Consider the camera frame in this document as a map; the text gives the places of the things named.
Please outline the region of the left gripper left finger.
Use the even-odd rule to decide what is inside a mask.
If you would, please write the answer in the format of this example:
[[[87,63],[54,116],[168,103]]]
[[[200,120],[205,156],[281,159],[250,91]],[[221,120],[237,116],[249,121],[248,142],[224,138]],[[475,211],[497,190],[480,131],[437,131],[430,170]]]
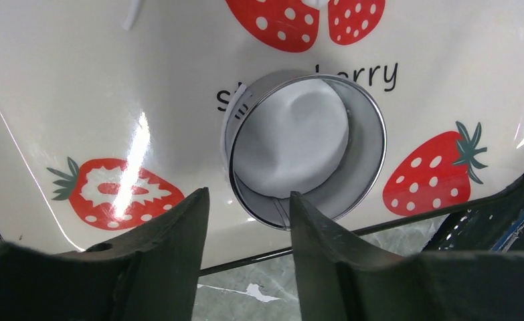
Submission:
[[[209,191],[86,251],[0,242],[0,320],[190,320]]]

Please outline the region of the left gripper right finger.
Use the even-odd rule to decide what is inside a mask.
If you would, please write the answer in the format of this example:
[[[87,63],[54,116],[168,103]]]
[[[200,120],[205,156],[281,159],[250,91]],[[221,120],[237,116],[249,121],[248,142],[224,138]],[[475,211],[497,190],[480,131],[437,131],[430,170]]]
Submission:
[[[290,196],[303,320],[524,320],[524,251],[423,251],[374,246]]]

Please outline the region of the white dough ball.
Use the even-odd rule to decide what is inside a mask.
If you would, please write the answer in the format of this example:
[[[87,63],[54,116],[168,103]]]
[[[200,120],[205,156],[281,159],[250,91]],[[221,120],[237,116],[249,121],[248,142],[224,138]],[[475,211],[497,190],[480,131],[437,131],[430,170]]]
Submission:
[[[342,99],[325,81],[303,80],[269,96],[245,121],[234,171],[251,190],[287,198],[309,192],[338,167],[349,138]]]

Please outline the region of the strawberry pattern white tray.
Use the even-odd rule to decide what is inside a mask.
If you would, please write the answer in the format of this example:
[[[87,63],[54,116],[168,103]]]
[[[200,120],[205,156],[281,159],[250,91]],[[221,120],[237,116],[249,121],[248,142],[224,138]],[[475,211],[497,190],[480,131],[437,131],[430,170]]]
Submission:
[[[242,84],[340,76],[387,128],[377,231],[500,197],[524,176],[524,1],[0,1],[0,239],[84,251],[202,187],[201,266],[290,245],[232,191]]]

